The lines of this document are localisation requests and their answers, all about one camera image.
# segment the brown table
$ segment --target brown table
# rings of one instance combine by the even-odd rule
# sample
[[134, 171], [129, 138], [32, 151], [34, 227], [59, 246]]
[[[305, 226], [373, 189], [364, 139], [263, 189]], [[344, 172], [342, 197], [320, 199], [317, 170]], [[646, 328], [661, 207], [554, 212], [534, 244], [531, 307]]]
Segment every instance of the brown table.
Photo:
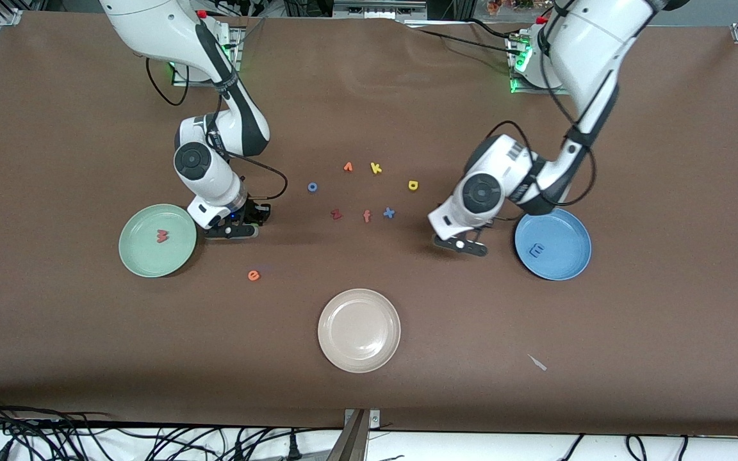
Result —
[[[147, 280], [121, 265], [119, 232], [147, 205], [190, 201], [172, 135], [214, 91], [167, 106], [104, 15], [28, 12], [2, 32], [1, 401], [152, 422], [338, 426], [343, 408], [377, 407], [403, 429], [738, 433], [727, 29], [648, 28], [630, 51], [596, 188], [571, 207], [591, 265], [558, 283], [519, 263], [511, 223], [484, 233], [485, 259], [431, 245], [425, 215], [492, 125], [517, 120], [552, 158], [566, 130], [547, 96], [509, 93], [500, 53], [388, 20], [267, 20], [244, 54], [272, 128], [260, 160], [290, 188], [258, 239], [201, 244]], [[281, 185], [234, 169], [256, 195]], [[365, 375], [316, 339], [324, 304], [354, 287], [386, 295], [404, 332]]]

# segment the robotic arm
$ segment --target robotic arm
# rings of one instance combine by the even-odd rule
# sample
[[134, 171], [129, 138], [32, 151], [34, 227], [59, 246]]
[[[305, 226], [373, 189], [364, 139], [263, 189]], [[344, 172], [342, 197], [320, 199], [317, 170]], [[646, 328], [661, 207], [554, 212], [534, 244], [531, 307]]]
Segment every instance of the robotic arm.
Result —
[[617, 101], [623, 58], [666, 4], [667, 0], [555, 0], [546, 24], [521, 31], [529, 46], [515, 71], [539, 88], [565, 87], [579, 118], [566, 133], [555, 161], [504, 134], [484, 140], [466, 162], [452, 196], [429, 213], [436, 245], [484, 256], [486, 247], [465, 235], [475, 231], [479, 236], [505, 199], [532, 215], [550, 213], [565, 199], [571, 179]]
[[[174, 165], [196, 197], [187, 207], [208, 237], [247, 238], [269, 216], [269, 206], [255, 204], [225, 158], [207, 146], [240, 156], [261, 154], [269, 142], [267, 120], [243, 87], [234, 65], [211, 29], [213, 18], [199, 18], [190, 0], [100, 0], [125, 44], [151, 59], [173, 61], [201, 70], [213, 81], [228, 107], [183, 120], [176, 133]], [[237, 213], [240, 225], [216, 229]]]

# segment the light green plate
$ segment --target light green plate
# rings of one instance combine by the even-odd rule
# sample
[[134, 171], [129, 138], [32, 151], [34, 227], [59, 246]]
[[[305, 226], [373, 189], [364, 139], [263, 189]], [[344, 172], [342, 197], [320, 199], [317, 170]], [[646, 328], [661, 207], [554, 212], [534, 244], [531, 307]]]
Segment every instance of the light green plate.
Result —
[[[158, 243], [158, 230], [167, 240]], [[130, 272], [162, 277], [180, 268], [195, 248], [197, 233], [190, 214], [176, 205], [146, 207], [129, 219], [118, 239], [118, 254]]]

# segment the blue plate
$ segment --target blue plate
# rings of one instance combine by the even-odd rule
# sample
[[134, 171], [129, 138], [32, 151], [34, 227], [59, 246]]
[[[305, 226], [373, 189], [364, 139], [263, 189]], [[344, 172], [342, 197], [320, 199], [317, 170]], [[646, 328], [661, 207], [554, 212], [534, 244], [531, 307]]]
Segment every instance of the blue plate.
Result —
[[585, 225], [559, 208], [542, 216], [525, 215], [515, 230], [514, 246], [528, 270], [548, 280], [574, 278], [591, 260]]

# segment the black circular joint cap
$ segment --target black circular joint cap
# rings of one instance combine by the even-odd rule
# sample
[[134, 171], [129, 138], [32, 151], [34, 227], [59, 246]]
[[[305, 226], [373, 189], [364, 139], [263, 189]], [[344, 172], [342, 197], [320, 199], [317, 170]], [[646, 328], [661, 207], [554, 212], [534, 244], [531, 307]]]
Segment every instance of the black circular joint cap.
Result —
[[477, 173], [463, 186], [463, 206], [472, 213], [485, 213], [497, 206], [500, 194], [495, 176]]
[[190, 181], [200, 180], [210, 168], [211, 155], [202, 143], [186, 143], [176, 150], [176, 170]]

